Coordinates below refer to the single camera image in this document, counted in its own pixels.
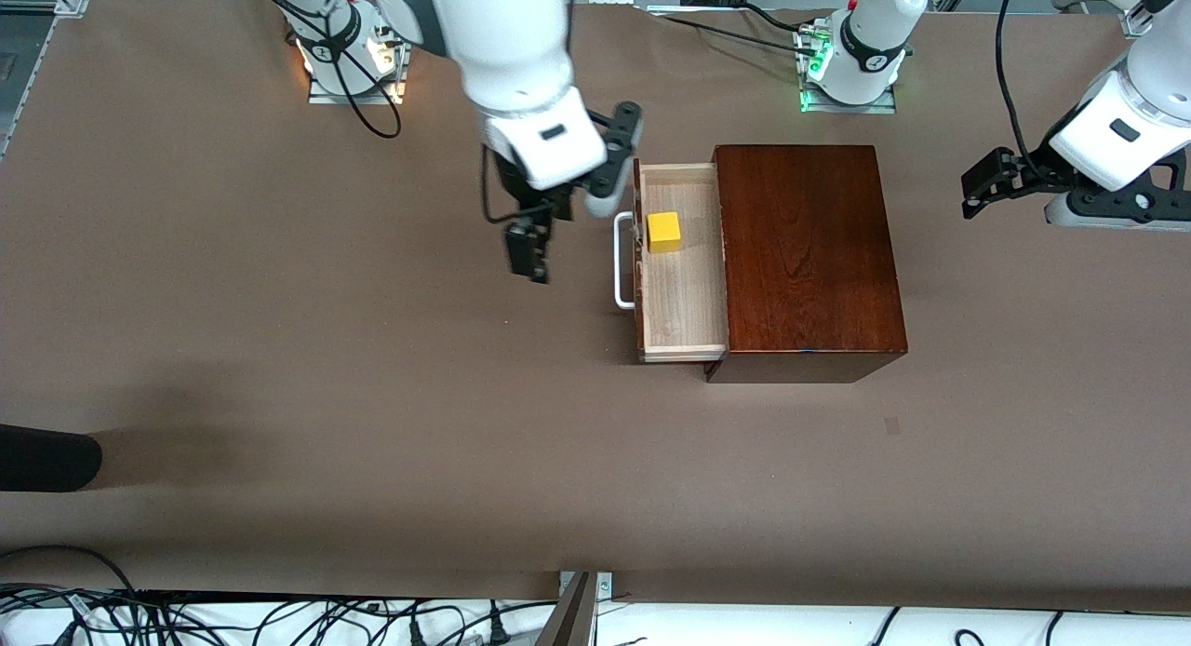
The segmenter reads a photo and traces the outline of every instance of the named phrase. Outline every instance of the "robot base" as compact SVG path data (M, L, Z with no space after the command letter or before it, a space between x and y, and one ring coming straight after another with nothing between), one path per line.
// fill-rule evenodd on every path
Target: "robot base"
M410 74L411 50L410 44L400 44L393 49L393 61L397 64L397 69L392 74L387 74L387 76L380 79L380 82L372 87L370 91L354 95L356 104L388 104L388 99L392 99L393 104L400 104L405 99L405 82ZM348 98L328 91L314 77L311 77L307 101L310 104L343 104L343 106L347 106Z
M886 87L877 101L872 104L841 104L829 98L822 87L809 82L803 73L798 74L800 86L798 91L799 108L803 112L872 112L872 114L891 116L897 112L893 101L893 87Z
M794 48L809 48L816 51L813 56L799 55L796 61L798 69L798 101L802 112L868 112L869 114L890 116L897 112L893 98L893 86L885 87L875 101L871 104L843 104L831 99L823 88L811 81L810 73L818 69L818 63L831 51L831 29L829 18L817 18L810 25L803 25L794 32Z

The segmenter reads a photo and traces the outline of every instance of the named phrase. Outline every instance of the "white surface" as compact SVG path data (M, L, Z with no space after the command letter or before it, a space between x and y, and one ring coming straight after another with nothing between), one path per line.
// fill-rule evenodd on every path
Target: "white surface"
M431 602L428 607L445 602ZM397 610L404 602L391 602ZM487 613L488 602L454 602L468 620ZM208 625L255 626L276 604L217 604L189 607L187 611ZM647 638L647 646L723 646L765 644L781 646L865 646L873 640L888 614L885 607L747 607L706 604L603 604L598 621L597 646L618 646ZM285 609L280 615L293 609ZM311 609L264 629L260 646L288 646L314 620L322 609ZM545 623L549 607L513 611L503 616L511 635L538 629ZM950 645L953 634L966 628L975 632L989 646L1041 646L1048 611L1003 611L973 609L903 609L890 626L884 646ZM0 617L0 640L5 646L51 644L70 620L68 609L31 609ZM374 629L382 619L369 619ZM459 626L454 611L439 611L418 619L429 646ZM487 639L487 623L478 634ZM220 633L229 646L248 646L252 633ZM300 641L307 644L311 634ZM360 628L337 625L328 634L331 646L362 646L366 638ZM182 636L186 646L202 644ZM86 644L80 633L77 646ZM96 646L123 644L117 635L101 639ZM385 639L388 646L409 644L409 621L401 620ZM1191 619L1121 614L1065 614L1054 631L1053 646L1185 646L1191 644Z
M852 32L875 49L893 49L910 38L930 0L860 0L852 11Z
M1191 122L1191 0L1174 0L1129 49L1129 77L1149 104Z
M1191 142L1191 128L1160 123L1137 112L1122 87L1120 70L1106 73L1089 94L1090 101L1055 133L1050 147L1102 187L1123 188L1154 162ZM1111 125L1117 119L1135 129L1137 139L1129 142L1114 132Z
M632 211L617 213L612 220L612 298L618 308L632 311L637 303L621 293L621 223L625 220L632 220Z

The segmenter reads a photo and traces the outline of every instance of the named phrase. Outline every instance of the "brown tabletop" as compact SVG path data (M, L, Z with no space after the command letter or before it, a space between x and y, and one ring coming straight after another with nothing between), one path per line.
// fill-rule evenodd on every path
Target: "brown tabletop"
M635 364L609 223L557 230L549 286L506 273L449 62L414 57L386 142L304 104L263 1L93 0L0 166L0 396L107 430L113 473L0 496L0 542L95 546L146 588L511 596L584 566L635 598L1185 607L1191 240L1050 228L1042 199L960 218L961 172L1011 141L992 27L928 14L897 116L824 116L781 51L579 6L584 97L642 104L646 163L875 145L909 355L715 386ZM1079 14L1005 44L1030 141L1124 46Z

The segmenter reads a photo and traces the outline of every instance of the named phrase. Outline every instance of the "metal mounting plate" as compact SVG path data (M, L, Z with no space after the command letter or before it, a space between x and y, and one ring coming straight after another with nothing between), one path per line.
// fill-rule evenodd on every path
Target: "metal mounting plate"
M397 69L384 77L373 89L355 95L356 104L388 104L385 94L389 95L393 104L403 103L405 100L405 82L410 74L411 51L411 44L400 44L393 49L393 60L395 61ZM348 98L328 92L326 87L323 87L316 79L311 79L307 101L310 104L343 104L343 106L347 106Z
M802 31L793 32L794 48L815 49L819 55L799 55L796 60L798 69L798 107L802 112L867 112L874 116L891 116L897 112L897 101L893 97L893 86L885 87L885 92L872 104L841 104L831 99L823 88L810 79L810 70L818 69L817 62L831 51L830 19L817 18L810 25L803 25Z
M567 591L567 584L574 578L576 572L559 572L559 596ZM597 572L596 574L597 602L606 602L612 598L612 572Z

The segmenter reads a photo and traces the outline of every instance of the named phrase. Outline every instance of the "open drawer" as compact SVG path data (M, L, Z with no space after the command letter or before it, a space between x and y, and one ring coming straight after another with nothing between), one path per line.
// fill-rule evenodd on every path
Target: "open drawer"
M728 353L724 240L715 163L638 163L632 281L644 362L716 362ZM681 216L682 248L646 247L650 213Z
M637 166L634 309L643 362L711 383L853 383L906 353L877 150L722 145L711 163ZM651 213L682 247L653 254ZM617 282L619 282L617 265Z

